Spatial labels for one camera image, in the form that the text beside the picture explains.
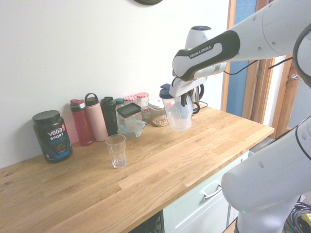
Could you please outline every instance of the glass food container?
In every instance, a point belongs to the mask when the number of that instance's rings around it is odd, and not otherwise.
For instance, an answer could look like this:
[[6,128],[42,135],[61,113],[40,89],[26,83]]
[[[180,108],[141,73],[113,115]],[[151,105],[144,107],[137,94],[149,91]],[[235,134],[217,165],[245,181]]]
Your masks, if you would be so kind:
[[145,127],[142,122],[141,107],[135,103],[130,103],[117,111],[120,120],[118,133],[123,134],[129,140],[141,136]]
[[154,126],[163,127],[169,124],[166,116],[164,104],[161,98],[151,100],[149,102],[150,108],[150,122]]

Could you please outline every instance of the wooden door frame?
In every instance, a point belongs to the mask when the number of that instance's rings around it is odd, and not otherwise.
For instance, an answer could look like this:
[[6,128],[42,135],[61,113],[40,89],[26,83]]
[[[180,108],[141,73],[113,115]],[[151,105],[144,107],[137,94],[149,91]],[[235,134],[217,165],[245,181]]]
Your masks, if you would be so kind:
[[288,123],[298,87],[298,80],[291,79],[291,76],[295,74],[295,72],[296,70],[293,61],[284,63],[280,88],[276,100],[276,109],[272,122],[272,127],[275,128],[274,133],[270,136],[272,138],[277,138],[290,130],[290,128],[288,128]]
[[[227,22],[227,29],[234,26],[234,19],[235,19],[235,9],[237,6],[237,0],[229,0],[229,10],[228,10],[228,22]],[[230,73],[230,65],[231,63],[227,63],[227,67],[225,71]],[[222,104],[221,110],[226,112],[227,110],[227,102],[228,102],[228,92],[229,92],[229,74],[224,73],[223,77],[223,94],[222,94]]]
[[[273,0],[257,0],[255,12],[272,1]],[[236,0],[231,0],[229,3],[228,28],[234,25],[235,9]],[[268,70],[268,67],[273,64],[274,58],[261,60],[248,68],[242,110],[243,118],[251,119],[261,124],[263,123],[272,79],[272,71]],[[226,72],[230,72],[230,63],[227,65]],[[221,108],[223,111],[227,109],[228,91],[229,75],[225,74]]]

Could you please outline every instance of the jar of nuts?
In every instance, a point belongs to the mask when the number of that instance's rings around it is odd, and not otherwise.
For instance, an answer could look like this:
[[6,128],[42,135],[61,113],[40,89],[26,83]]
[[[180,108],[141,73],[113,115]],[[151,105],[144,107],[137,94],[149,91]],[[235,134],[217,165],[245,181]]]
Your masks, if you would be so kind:
[[161,98],[151,100],[149,102],[149,108],[151,124],[157,127],[163,127],[169,124],[169,120],[166,116],[164,104]]

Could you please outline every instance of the black cable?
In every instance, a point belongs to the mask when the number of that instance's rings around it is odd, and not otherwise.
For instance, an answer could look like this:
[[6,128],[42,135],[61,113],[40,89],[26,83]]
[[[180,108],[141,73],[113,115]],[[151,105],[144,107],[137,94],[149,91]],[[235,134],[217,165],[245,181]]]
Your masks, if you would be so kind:
[[236,73],[232,73],[232,74],[231,74],[231,73],[228,73],[228,72],[225,72],[225,71],[224,71],[224,73],[229,74],[229,75],[238,74],[238,73],[240,73],[242,70],[248,68],[250,65],[252,65],[253,63],[255,63],[255,62],[257,62],[257,61],[259,61],[259,60],[255,60],[255,61],[251,62],[250,64],[248,64],[247,66],[243,67],[242,69],[240,69],[240,70],[239,70],[238,72],[236,72]]
[[204,106],[204,107],[202,107],[202,108],[206,108],[207,106],[208,106],[208,103],[205,103],[205,102],[203,102],[203,101],[199,101],[200,103],[204,103],[204,104],[206,104],[206,106]]
[[272,69],[273,67],[276,67],[276,66],[278,66],[278,65],[280,65],[280,64],[282,64],[284,62],[287,62],[287,61],[291,60],[292,58],[293,57],[287,58],[287,59],[285,59],[285,60],[283,60],[283,61],[281,61],[281,62],[279,62],[279,63],[277,63],[277,64],[275,64],[273,66],[270,66],[268,69]]
[[311,227],[301,219],[304,214],[311,214],[311,206],[298,201],[285,221],[285,233],[310,232]]

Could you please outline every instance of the drawer handle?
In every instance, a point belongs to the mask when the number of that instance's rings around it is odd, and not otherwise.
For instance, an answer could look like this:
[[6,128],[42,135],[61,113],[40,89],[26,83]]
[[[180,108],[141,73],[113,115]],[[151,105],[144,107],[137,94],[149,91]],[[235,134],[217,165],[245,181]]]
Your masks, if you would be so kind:
[[211,197],[214,197],[217,193],[219,193],[221,190],[222,190],[222,186],[219,184],[217,185],[217,190],[215,192],[213,192],[212,194],[210,195],[207,195],[204,191],[202,191],[202,193],[204,194],[204,199],[207,200]]

